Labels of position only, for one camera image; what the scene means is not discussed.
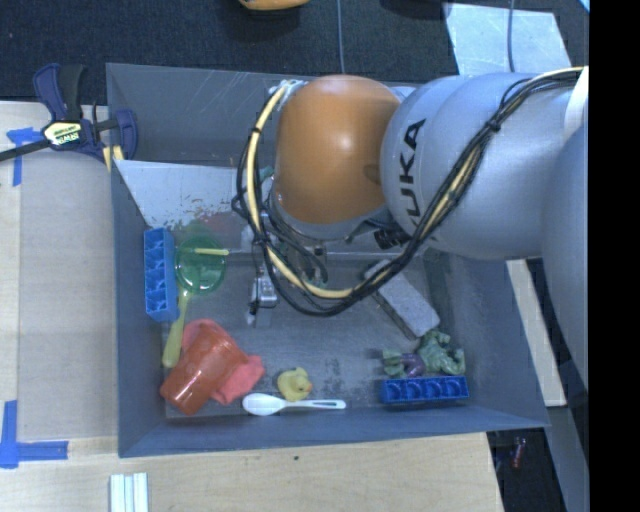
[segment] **black cable tie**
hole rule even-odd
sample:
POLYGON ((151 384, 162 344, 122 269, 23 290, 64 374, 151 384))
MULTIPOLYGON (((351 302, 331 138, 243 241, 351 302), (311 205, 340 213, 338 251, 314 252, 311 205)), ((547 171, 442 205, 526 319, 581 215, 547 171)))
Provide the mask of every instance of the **black cable tie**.
POLYGON ((497 121, 487 121, 485 123, 485 125, 494 133, 498 133, 500 131, 500 123, 498 123, 497 121))

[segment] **orange plastic cup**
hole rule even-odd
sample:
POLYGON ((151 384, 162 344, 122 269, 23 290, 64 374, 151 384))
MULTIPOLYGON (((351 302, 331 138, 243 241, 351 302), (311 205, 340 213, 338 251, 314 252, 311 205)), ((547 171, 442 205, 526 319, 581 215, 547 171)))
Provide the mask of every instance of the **orange plastic cup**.
POLYGON ((187 415, 206 403, 241 364, 249 361, 218 324, 202 325, 189 349, 160 387, 160 394, 187 415))

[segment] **yellow plastic stick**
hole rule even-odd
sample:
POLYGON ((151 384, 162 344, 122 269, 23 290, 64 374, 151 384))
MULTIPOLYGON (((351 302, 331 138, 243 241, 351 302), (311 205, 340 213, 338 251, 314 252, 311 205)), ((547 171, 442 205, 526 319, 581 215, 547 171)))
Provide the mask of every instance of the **yellow plastic stick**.
POLYGON ((182 333, 184 331, 184 319, 187 314, 187 305, 191 299, 191 292, 178 285, 178 308, 180 316, 171 324, 167 344, 162 353, 162 365, 165 368, 173 368, 180 359, 180 349, 182 347, 182 333))

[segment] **blue tape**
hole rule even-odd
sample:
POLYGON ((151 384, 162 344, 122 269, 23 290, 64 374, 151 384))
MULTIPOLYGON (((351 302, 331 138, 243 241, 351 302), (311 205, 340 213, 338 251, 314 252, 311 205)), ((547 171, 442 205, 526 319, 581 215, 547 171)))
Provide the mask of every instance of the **blue tape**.
POLYGON ((68 459, 69 441, 19 443, 16 440, 17 420, 17 400, 5 402, 2 437, 0 438, 0 468, 15 469, 23 461, 68 459))
MULTIPOLYGON (((39 131, 36 131, 31 127, 9 130, 7 132, 7 137, 9 137, 9 140, 13 142, 16 147, 44 139, 39 131)), ((20 183, 22 183, 22 157, 17 156, 13 162, 13 186, 17 187, 20 183)))

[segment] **gray bin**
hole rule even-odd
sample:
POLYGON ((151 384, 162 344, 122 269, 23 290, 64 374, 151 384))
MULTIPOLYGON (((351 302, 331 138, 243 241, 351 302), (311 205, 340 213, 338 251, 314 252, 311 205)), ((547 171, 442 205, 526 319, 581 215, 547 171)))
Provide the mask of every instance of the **gray bin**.
MULTIPOLYGON (((236 165, 267 89, 284 77, 110 64, 109 107, 131 108, 139 123, 136 160, 236 165)), ((260 146, 273 160, 275 122, 260 146)), ((142 215, 120 171, 112 171, 118 338, 118 451, 121 457, 381 441, 466 432, 537 428, 548 416, 511 281, 503 262, 475 261, 426 251, 406 270, 441 318, 440 328, 465 350, 470 398, 442 405, 390 407, 377 399, 384 378, 379 352, 411 342, 368 298, 338 317, 310 318, 284 301, 269 328, 252 328, 244 313, 253 263, 229 258, 225 282, 211 297, 192 301, 189 318, 209 316, 247 353, 263 358, 267 374, 256 391, 276 392, 275 377, 303 366, 314 398, 342 398, 343 411, 254 417, 239 403, 211 402, 186 417, 158 389, 166 325, 145 313, 142 215)), ((349 272, 366 263, 344 258, 349 272)))

